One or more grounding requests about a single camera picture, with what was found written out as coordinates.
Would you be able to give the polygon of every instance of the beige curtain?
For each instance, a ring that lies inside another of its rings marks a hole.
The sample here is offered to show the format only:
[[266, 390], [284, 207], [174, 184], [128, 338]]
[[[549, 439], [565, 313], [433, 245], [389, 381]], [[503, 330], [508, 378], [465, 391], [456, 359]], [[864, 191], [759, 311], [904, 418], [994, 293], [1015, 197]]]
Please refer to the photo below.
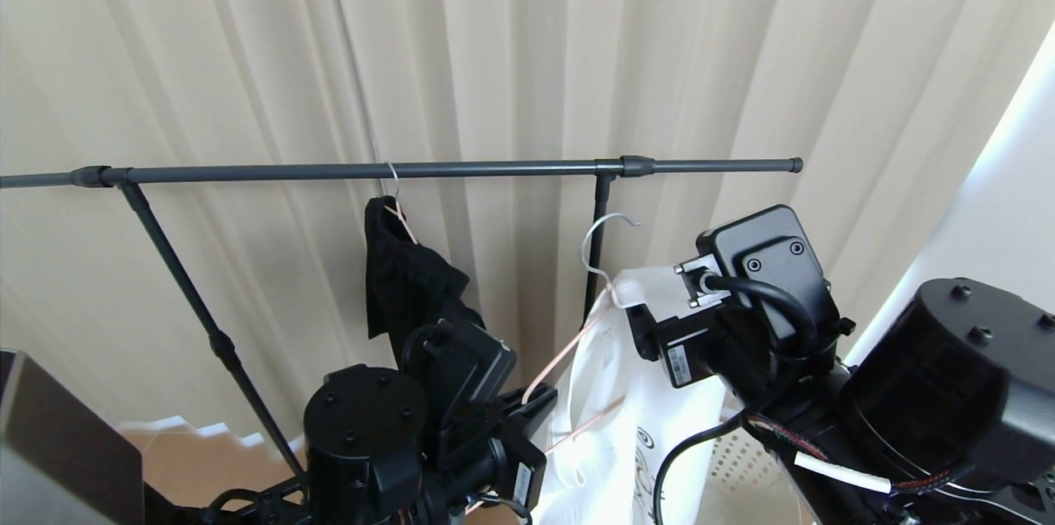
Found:
[[[801, 176], [621, 179], [603, 266], [798, 210], [866, 323], [944, 212], [1055, 0], [0, 0], [4, 173], [82, 164], [803, 156]], [[367, 341], [377, 182], [147, 187], [291, 438]], [[591, 178], [415, 179], [423, 244], [533, 373], [577, 329]], [[258, 430], [114, 191], [0, 195], [0, 330], [113, 423]]]

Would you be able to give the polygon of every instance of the brown floor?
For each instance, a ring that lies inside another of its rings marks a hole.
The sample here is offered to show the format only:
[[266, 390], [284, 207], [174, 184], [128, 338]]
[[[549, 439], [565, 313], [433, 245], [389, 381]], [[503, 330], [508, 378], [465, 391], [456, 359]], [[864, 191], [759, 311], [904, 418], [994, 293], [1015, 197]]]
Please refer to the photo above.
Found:
[[[181, 506], [207, 506], [224, 490], [260, 490], [291, 475], [279, 454], [267, 446], [244, 447], [229, 434], [200, 436], [189, 426], [123, 434], [142, 453], [147, 483]], [[304, 452], [298, 455], [304, 463]], [[517, 523], [505, 507], [474, 511], [466, 521], [472, 525]]]

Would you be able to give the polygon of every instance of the black cloth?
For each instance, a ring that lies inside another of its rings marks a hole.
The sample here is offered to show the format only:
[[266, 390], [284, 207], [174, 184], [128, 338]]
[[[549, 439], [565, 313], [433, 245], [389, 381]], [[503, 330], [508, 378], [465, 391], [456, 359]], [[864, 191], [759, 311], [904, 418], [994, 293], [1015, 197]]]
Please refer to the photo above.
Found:
[[401, 364], [403, 344], [418, 327], [441, 318], [484, 326], [479, 312], [461, 300], [468, 276], [438, 252], [416, 246], [386, 206], [396, 210], [396, 198], [385, 195], [366, 205], [366, 324], [370, 338], [388, 334]]

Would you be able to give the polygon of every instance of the hanger hook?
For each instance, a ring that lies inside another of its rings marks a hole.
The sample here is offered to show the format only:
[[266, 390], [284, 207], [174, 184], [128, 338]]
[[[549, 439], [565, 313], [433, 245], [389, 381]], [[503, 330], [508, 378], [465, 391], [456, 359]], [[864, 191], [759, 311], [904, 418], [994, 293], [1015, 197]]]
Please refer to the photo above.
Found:
[[390, 161], [385, 160], [385, 164], [388, 164], [388, 171], [392, 172], [392, 179], [396, 179], [396, 195], [392, 195], [392, 197], [396, 198], [397, 202], [399, 202], [399, 175], [396, 175], [396, 168], [394, 168], [394, 166], [390, 163]]
[[612, 278], [609, 276], [608, 272], [605, 272], [603, 270], [600, 270], [599, 267], [593, 267], [593, 266], [591, 266], [589, 259], [587, 259], [587, 244], [589, 242], [591, 236], [593, 236], [593, 232], [596, 231], [596, 229], [598, 228], [598, 226], [606, 223], [606, 221], [609, 221], [609, 220], [611, 220], [611, 218], [614, 218], [614, 217], [621, 217], [621, 218], [624, 218], [624, 220], [627, 221], [627, 225], [630, 225], [630, 226], [640, 226], [641, 225], [640, 221], [634, 220], [633, 217], [629, 217], [625, 213], [615, 212], [615, 213], [607, 214], [607, 216], [599, 217], [599, 218], [597, 218], [594, 221], [594, 223], [590, 227], [589, 231], [587, 231], [586, 235], [582, 237], [582, 244], [580, 244], [580, 246], [579, 246], [579, 258], [582, 261], [582, 266], [587, 269], [587, 272], [592, 272], [592, 273], [598, 274], [598, 276], [600, 276], [600, 277], [603, 277], [606, 284], [609, 285], [609, 286], [612, 285]]

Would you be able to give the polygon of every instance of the clothes rack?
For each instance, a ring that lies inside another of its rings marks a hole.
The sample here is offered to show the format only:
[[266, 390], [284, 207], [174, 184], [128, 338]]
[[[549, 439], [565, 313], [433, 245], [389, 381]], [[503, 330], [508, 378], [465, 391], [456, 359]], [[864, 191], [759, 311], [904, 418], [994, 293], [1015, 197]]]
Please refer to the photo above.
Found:
[[[216, 325], [191, 277], [184, 269], [179, 255], [165, 235], [161, 225], [151, 211], [142, 183], [207, 183], [232, 180], [329, 180], [388, 179], [392, 172], [400, 179], [473, 178], [473, 176], [595, 176], [594, 212], [596, 220], [608, 213], [608, 201], [615, 179], [682, 172], [801, 172], [802, 158], [762, 158], [762, 160], [653, 160], [649, 157], [626, 156], [595, 160], [494, 160], [436, 161], [436, 163], [392, 164], [241, 164], [184, 166], [184, 168], [110, 168], [88, 166], [72, 172], [36, 173], [36, 175], [0, 176], [0, 190], [26, 187], [116, 187], [136, 213], [143, 230], [168, 267], [180, 291], [194, 310], [209, 337], [209, 346], [231, 373], [238, 389], [249, 402], [286, 463], [296, 475], [304, 469], [293, 454], [279, 424], [264, 405], [231, 338]], [[590, 244], [590, 265], [600, 265], [605, 226], [594, 231]], [[590, 312], [597, 289], [597, 275], [587, 273], [583, 318]]]

